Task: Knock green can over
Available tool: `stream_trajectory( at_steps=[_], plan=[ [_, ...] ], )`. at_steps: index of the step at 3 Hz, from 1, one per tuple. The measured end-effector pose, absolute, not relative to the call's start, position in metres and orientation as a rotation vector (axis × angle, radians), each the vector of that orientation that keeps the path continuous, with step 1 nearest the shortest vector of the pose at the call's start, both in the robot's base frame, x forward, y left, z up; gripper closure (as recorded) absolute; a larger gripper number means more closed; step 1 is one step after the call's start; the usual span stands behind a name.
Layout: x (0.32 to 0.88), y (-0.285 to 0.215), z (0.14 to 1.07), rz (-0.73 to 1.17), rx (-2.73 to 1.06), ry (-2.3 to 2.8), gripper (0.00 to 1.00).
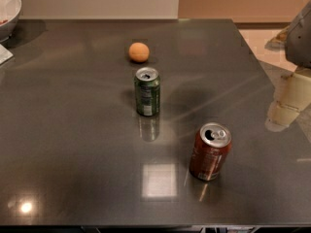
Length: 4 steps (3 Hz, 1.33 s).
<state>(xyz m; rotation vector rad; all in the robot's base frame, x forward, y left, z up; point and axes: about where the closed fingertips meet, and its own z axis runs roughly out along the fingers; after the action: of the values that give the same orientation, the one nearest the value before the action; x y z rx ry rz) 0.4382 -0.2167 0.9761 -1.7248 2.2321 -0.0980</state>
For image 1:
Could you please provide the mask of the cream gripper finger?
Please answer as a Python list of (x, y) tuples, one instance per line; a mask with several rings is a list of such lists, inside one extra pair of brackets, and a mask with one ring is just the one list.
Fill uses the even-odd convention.
[(311, 104), (311, 69), (298, 67), (282, 73), (275, 84), (265, 126), (272, 132), (288, 128)]

